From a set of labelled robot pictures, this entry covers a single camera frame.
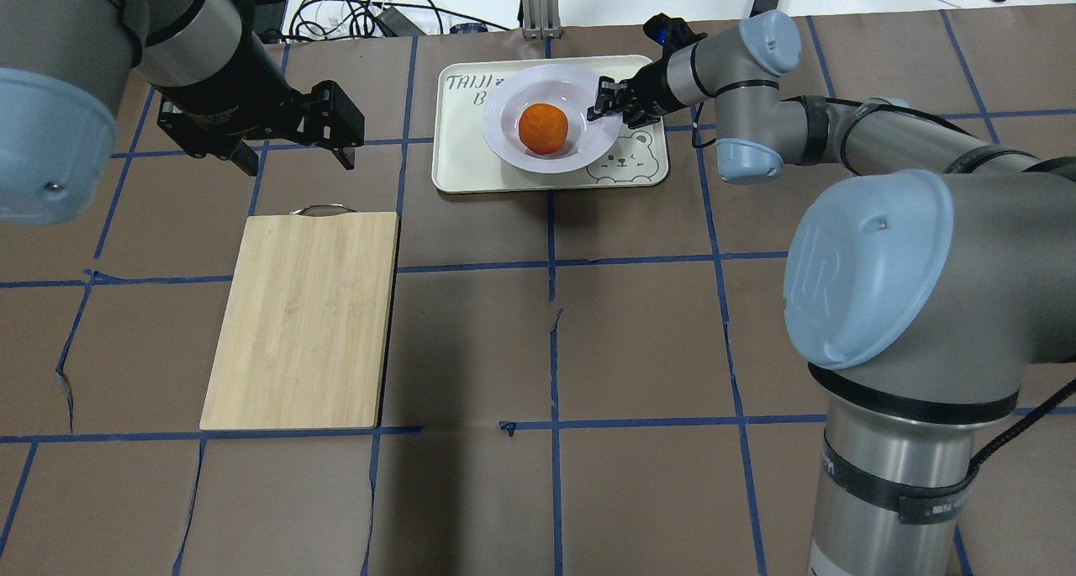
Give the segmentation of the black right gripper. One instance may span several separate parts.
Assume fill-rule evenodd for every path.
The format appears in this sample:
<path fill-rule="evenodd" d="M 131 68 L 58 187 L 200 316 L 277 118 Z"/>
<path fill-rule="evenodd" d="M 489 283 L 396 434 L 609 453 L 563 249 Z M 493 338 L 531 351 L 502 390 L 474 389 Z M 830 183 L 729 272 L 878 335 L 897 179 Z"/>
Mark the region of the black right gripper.
<path fill-rule="evenodd" d="M 587 108 L 587 122 L 621 114 L 631 130 L 655 124 L 672 113 L 672 89 L 667 79 L 668 60 L 646 64 L 623 82 L 599 78 L 593 106 Z"/>

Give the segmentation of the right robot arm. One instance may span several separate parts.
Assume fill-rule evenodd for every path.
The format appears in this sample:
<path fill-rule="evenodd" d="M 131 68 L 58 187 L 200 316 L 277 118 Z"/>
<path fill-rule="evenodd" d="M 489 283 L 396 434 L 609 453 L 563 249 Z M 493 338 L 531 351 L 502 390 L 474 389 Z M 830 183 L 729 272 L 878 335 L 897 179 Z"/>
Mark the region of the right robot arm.
<path fill-rule="evenodd" d="M 942 575 L 983 462 L 1073 396 L 1068 382 L 973 449 L 1027 367 L 1073 362 L 1073 158 L 887 98 L 780 98 L 803 47 L 780 10 L 714 36 L 666 15 L 643 32 L 661 58 L 600 78 L 587 120 L 638 129 L 711 102 L 724 182 L 851 173 L 799 220 L 783 279 L 788 336 L 830 397 L 808 572 Z"/>

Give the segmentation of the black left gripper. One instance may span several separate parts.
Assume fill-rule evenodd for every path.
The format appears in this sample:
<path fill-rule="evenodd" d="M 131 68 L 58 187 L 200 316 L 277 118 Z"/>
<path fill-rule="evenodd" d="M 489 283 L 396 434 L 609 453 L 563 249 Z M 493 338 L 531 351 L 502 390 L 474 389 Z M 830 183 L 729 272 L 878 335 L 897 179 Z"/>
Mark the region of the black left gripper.
<path fill-rule="evenodd" d="M 302 94 L 261 55 L 238 56 L 204 81 L 159 93 L 157 125 L 178 147 L 193 158 L 232 161 L 247 177 L 259 166 L 247 140 L 323 147 L 349 171 L 365 143 L 364 114 L 338 82 L 326 79 Z"/>

